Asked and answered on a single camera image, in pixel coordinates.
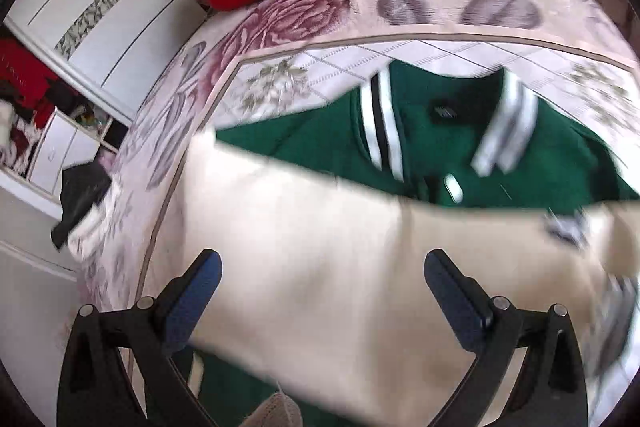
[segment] beige fabric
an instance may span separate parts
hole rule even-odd
[[[10,135],[14,114],[14,106],[10,102],[0,100],[0,149],[7,149],[11,144]]]
[[[274,58],[274,54],[297,54],[308,47],[398,39],[464,39],[542,45],[602,60],[636,74],[635,55],[622,36],[607,36],[604,46],[589,31],[595,12],[598,18],[605,17],[592,0],[531,0],[542,14],[540,26],[532,29],[467,24],[470,20],[461,24],[464,7],[473,0],[423,1],[428,7],[425,13],[432,14],[428,24],[408,20],[405,25],[391,25],[378,14],[378,0],[266,0],[233,12],[220,12],[208,20],[162,74],[118,150],[113,172],[120,175],[122,194],[110,223],[112,233],[91,261],[82,266],[84,281],[98,308],[102,311],[129,308],[140,297],[164,202],[174,177],[179,174],[178,165],[188,140],[222,97],[229,86],[229,77],[245,61],[267,60],[268,55]],[[494,6],[500,14],[523,6],[520,2],[483,5]],[[505,23],[513,23],[510,17],[507,19]],[[450,67],[454,68],[455,62],[457,59],[452,58]],[[355,64],[348,71],[355,73]],[[611,94],[605,103],[588,87],[589,83],[578,91],[574,85],[564,90],[560,80],[557,75],[550,77],[544,96],[551,96],[554,103],[587,126],[593,121],[601,127],[603,136],[611,137],[610,141],[633,140],[633,131],[628,128],[633,125],[624,122],[629,118],[635,121],[629,115],[635,114],[637,87],[620,91],[618,88],[622,86],[614,82],[607,87]],[[596,118],[593,116],[596,112],[611,118]],[[633,151],[638,148],[625,149],[626,155],[619,151],[616,155],[626,163],[629,172],[634,172],[640,155]]]
[[[80,223],[73,227],[66,238],[69,252],[78,263],[86,261],[95,249],[104,243],[109,234],[109,223],[116,212],[118,198],[122,192],[120,179],[117,175],[111,178],[110,188],[111,190],[103,198],[102,204],[92,206],[95,212],[89,212]]]
[[[586,212],[590,237],[588,255],[601,261],[605,271],[619,277],[640,273],[640,205],[607,203]]]
[[[177,194],[182,267],[158,277],[166,260],[153,256],[157,289],[202,248],[223,260],[192,342],[376,425],[426,425],[472,362],[424,283],[431,249],[520,308],[564,303],[579,339],[606,289],[601,253],[583,256],[550,237],[540,212],[396,198],[214,144],[211,131],[192,140]],[[605,249],[604,262],[620,254]],[[485,420],[499,414],[516,373]]]
[[[289,396],[274,393],[240,427],[302,427],[302,413]]]

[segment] grey leaf print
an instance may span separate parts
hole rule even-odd
[[[424,0],[378,0],[378,15],[393,26],[431,22],[431,11]]]
[[[460,23],[530,30],[542,24],[542,15],[530,0],[471,0]]]
[[[116,232],[122,232],[124,222],[133,210],[133,206],[131,205],[131,198],[132,194],[130,194],[129,197],[127,197],[127,200],[124,202],[122,195],[118,198],[114,206],[113,216],[111,217],[111,222],[107,229],[107,234],[105,235],[106,239],[112,239],[113,237],[115,237]]]
[[[592,12],[593,15],[587,17],[585,19],[585,26],[587,26],[588,30],[591,32],[591,35],[595,37],[595,39],[604,47],[606,50],[610,50],[611,47],[609,42],[612,40],[620,38],[619,32],[613,30],[611,25],[607,24],[604,18],[601,18],[597,13]]]
[[[124,251],[123,245],[120,245],[118,251],[115,255],[115,261],[113,262],[113,279],[119,280],[124,279],[124,257],[126,253]]]
[[[160,88],[164,84],[164,81],[166,80],[169,73],[171,73],[171,71],[173,70],[174,66],[177,64],[179,59],[180,59],[180,54],[179,53],[175,54],[174,58],[172,58],[171,62],[169,62],[169,65],[166,68],[164,68],[164,71],[162,72],[160,77],[156,80],[154,87],[151,88],[151,91],[149,91],[149,94],[146,96],[145,102],[142,104],[142,107],[140,107],[140,110],[138,112],[138,117],[136,118],[136,122],[138,122],[139,120],[142,121],[143,110],[147,109],[149,105],[155,100],[156,94],[158,94],[158,91],[160,91]]]
[[[174,95],[174,99],[171,101],[171,105],[169,106],[169,112],[164,119],[164,125],[162,126],[162,131],[158,140],[156,141],[156,146],[154,147],[154,151],[151,154],[151,159],[155,159],[158,155],[160,144],[164,141],[164,139],[168,136],[171,130],[174,128],[174,125],[177,123],[180,115],[182,113],[182,108],[184,107],[184,100],[186,99],[186,95],[183,92],[179,92]]]
[[[171,168],[171,165],[174,163],[175,153],[178,151],[182,140],[184,140],[189,132],[189,129],[191,128],[192,121],[193,116],[191,116],[186,122],[178,127],[178,129],[166,143],[164,150],[162,150],[162,153],[158,158],[158,163],[156,163],[154,173],[151,175],[151,179],[149,179],[149,182],[146,185],[147,192],[158,187],[158,185],[160,185],[164,180],[165,176],[169,172],[169,169]]]
[[[80,42],[94,29],[100,19],[108,12],[119,0],[94,0],[85,9],[84,13],[76,19],[71,27],[66,31],[65,35],[60,38],[56,45],[57,51],[67,60],[80,45]]]
[[[187,82],[189,82],[194,76],[196,76],[198,73],[200,73],[200,70],[204,67],[206,61],[200,60],[193,68],[191,68],[191,71],[189,71],[189,73],[185,74],[184,77],[182,78],[182,82],[180,83],[180,85],[182,84],[186,84]]]
[[[191,68],[193,67],[196,58],[198,58],[200,56],[200,54],[204,51],[204,48],[207,47],[207,43],[205,41],[202,42],[198,42],[198,44],[196,44],[195,46],[192,46],[191,48],[189,48],[189,51],[187,51],[184,54],[184,58],[182,59],[182,66],[183,68],[185,68],[186,71],[191,70]]]

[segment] white wardrobe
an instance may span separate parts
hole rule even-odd
[[[110,118],[92,133],[56,111],[26,176],[0,168],[0,187],[59,218],[62,169],[91,161],[102,148],[116,152],[113,122],[124,130],[131,125],[205,15],[195,0],[16,0],[5,26]]]

